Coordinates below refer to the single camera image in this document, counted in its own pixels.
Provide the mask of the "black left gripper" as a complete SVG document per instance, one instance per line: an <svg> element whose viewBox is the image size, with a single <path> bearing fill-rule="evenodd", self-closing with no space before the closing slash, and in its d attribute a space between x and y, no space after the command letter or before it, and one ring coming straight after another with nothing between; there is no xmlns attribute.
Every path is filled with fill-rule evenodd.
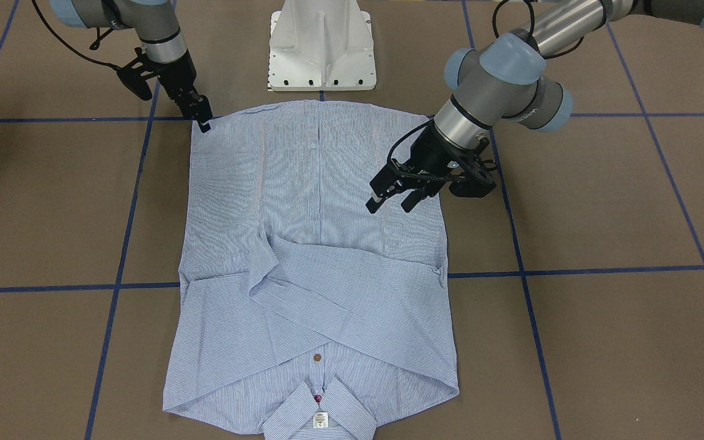
<svg viewBox="0 0 704 440"><path fill-rule="evenodd" d="M395 149L406 139L418 134L409 148L409 156L400 163L393 157ZM374 214L388 198L408 190L400 203L403 211L410 213L423 200L438 195L444 186L450 186L453 174L468 172L480 178L477 160L489 146L487 134L472 137L472 148L460 148L439 133L433 120L422 123L405 134L389 151L389 168L382 168L370 181L372 195L365 206Z"/></svg>

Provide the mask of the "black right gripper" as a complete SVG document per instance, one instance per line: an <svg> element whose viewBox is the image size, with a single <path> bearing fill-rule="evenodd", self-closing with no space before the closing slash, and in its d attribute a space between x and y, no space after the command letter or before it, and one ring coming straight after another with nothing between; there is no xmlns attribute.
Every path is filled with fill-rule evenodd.
<svg viewBox="0 0 704 440"><path fill-rule="evenodd" d="M201 133L210 131L209 121L213 118L210 102L204 95L199 95L194 81L197 78L190 52L171 62L157 62L157 78L165 88L168 97L176 104L181 104L181 113L185 120L197 123Z"/></svg>

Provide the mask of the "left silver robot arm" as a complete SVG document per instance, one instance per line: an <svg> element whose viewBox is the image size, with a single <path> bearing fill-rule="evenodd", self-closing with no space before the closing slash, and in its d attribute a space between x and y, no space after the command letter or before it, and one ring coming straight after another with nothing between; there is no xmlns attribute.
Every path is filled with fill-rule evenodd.
<svg viewBox="0 0 704 440"><path fill-rule="evenodd" d="M444 70L452 90L433 119L407 134L414 138L405 161L388 153L370 181L370 213L399 194L403 211L435 197L445 186L455 197L482 198L496 188L496 164L481 154L501 120L553 133L573 111L569 90L546 77L548 59L575 50L589 33L631 15L704 28L704 1L562 1L524 25L495 31L483 49L461 48Z"/></svg>

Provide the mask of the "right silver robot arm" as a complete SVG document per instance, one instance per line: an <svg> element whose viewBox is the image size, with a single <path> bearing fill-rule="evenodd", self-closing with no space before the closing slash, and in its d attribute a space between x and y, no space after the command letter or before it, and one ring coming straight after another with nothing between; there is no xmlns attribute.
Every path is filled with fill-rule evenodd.
<svg viewBox="0 0 704 440"><path fill-rule="evenodd" d="M59 43L86 61L113 70L119 81L142 101L153 98L149 79L157 78L185 120L197 123L201 133L210 131L210 101L196 87L196 68L171 1L51 1L51 11L67 27L96 29L91 50L114 31L132 29L140 45L135 58L123 66L90 58L64 41L37 5L34 11Z"/></svg>

